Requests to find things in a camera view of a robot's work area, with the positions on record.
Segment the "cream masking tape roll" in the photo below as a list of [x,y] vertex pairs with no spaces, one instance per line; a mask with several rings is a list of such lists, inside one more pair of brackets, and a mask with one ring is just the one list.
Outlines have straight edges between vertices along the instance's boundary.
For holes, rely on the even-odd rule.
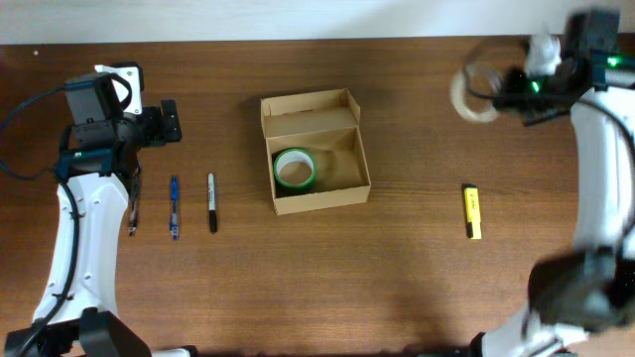
[[471,87],[476,77],[483,78],[494,92],[502,87],[502,75],[494,67],[481,63],[467,64],[453,77],[449,99],[454,110],[463,120],[475,124],[491,123],[500,116],[499,111],[491,102],[483,104],[479,109],[470,104],[471,101],[479,99]]

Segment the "black pen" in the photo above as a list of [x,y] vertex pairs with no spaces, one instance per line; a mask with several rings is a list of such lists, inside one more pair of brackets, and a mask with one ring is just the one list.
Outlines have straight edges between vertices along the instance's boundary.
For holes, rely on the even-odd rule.
[[128,234],[130,237],[133,237],[136,234],[138,228],[138,217],[139,217],[139,193],[141,187],[141,174],[142,169],[139,168],[137,172],[133,176],[133,184],[131,187],[131,210],[129,214],[129,224],[128,224]]

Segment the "yellow highlighter marker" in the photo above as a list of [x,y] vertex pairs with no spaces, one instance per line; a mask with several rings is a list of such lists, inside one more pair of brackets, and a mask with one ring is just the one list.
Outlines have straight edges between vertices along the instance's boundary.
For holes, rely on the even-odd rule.
[[463,187],[467,237],[471,240],[482,238],[481,212],[478,188],[472,184]]

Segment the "black permanent marker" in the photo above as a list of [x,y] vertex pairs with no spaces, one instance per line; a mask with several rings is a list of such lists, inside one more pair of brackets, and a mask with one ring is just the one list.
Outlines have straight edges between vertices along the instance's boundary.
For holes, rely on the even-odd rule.
[[218,230],[214,174],[207,175],[208,223],[212,234]]

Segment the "blue pen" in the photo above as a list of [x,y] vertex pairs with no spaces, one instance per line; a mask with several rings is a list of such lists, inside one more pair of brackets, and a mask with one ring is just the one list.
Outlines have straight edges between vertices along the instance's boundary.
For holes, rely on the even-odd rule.
[[179,239],[179,183],[176,176],[171,177],[171,220],[170,233],[174,240]]

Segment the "green tape roll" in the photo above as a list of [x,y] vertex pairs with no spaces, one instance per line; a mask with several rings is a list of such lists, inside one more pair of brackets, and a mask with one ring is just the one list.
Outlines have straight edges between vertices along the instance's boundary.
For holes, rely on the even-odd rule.
[[305,194],[312,190],[317,178],[314,156],[302,148],[280,152],[273,163],[275,184],[285,195]]

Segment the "cardboard box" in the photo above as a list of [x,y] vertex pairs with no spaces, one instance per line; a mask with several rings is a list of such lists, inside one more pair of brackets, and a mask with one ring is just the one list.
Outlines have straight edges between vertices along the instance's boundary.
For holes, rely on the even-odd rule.
[[[371,178],[360,131],[361,108],[349,90],[332,89],[260,102],[274,209],[278,215],[364,203]],[[290,148],[311,153],[317,178],[305,194],[285,195],[273,174],[276,156]]]

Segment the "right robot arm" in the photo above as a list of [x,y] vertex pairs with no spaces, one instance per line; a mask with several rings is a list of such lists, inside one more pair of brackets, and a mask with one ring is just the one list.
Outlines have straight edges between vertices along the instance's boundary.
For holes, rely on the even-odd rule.
[[450,90],[466,121],[502,113],[527,127],[569,116],[578,162],[572,250],[538,262],[526,304],[475,336],[467,356],[566,356],[570,346],[634,321],[634,59],[618,50],[620,13],[571,13],[561,36],[532,37],[506,74],[467,55]]

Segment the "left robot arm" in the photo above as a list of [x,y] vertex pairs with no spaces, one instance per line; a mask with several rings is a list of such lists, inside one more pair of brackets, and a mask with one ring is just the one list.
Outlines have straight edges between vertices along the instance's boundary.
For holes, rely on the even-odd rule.
[[30,327],[6,336],[7,356],[152,356],[119,317],[115,297],[123,216],[138,219],[140,150],[183,137],[177,105],[145,106],[143,68],[134,61],[98,64],[67,80],[72,115],[49,169],[58,184],[59,224],[45,292]]

